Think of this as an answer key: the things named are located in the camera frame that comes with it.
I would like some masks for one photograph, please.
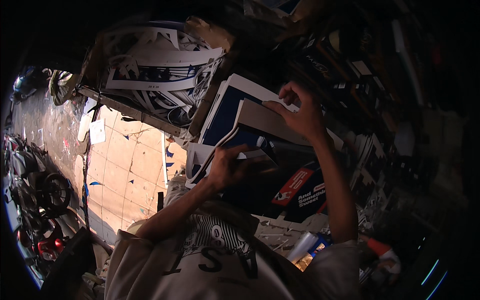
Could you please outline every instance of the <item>red label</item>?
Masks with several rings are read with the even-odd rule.
[[[272,199],[272,203],[287,206],[290,200],[295,196],[298,190],[307,182],[308,178],[314,173],[313,170],[300,168],[287,183],[280,189],[276,196]]]

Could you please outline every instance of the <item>hand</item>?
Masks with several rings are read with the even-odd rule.
[[[248,150],[249,147],[246,144],[229,149],[217,147],[206,182],[219,192],[240,181],[246,173],[248,163],[238,164],[237,157],[240,152]]]
[[[297,113],[291,112],[283,105],[275,101],[265,101],[262,104],[280,114],[287,125],[296,132],[307,138],[310,143],[327,136],[324,126],[322,108],[317,97],[302,88],[296,82],[289,82],[280,90],[279,99],[287,105],[301,102],[300,110]]]

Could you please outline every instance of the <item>person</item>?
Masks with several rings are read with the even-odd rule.
[[[357,212],[335,159],[320,101],[295,82],[279,98],[301,102],[297,113],[264,102],[313,146],[326,190],[334,245],[301,272],[257,240],[259,220],[212,201],[245,176],[236,157],[246,145],[218,147],[208,177],[188,190],[185,178],[169,182],[164,208],[135,235],[119,230],[111,256],[105,299],[356,299],[359,297]]]
[[[360,239],[367,242],[367,246],[377,254],[380,262],[376,270],[384,269],[390,273],[388,284],[392,285],[398,279],[402,266],[397,254],[393,251],[392,246],[381,243],[374,238],[370,238],[364,234],[359,234]]]

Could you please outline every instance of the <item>paper scrap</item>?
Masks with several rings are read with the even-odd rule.
[[[88,128],[90,130],[90,143],[92,145],[104,142],[107,139],[105,134],[105,119],[91,122]]]

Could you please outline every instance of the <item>number 8 print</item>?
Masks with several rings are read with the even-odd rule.
[[[212,227],[212,241],[211,244],[214,247],[221,248],[225,246],[225,240],[223,239],[223,231],[219,225]]]

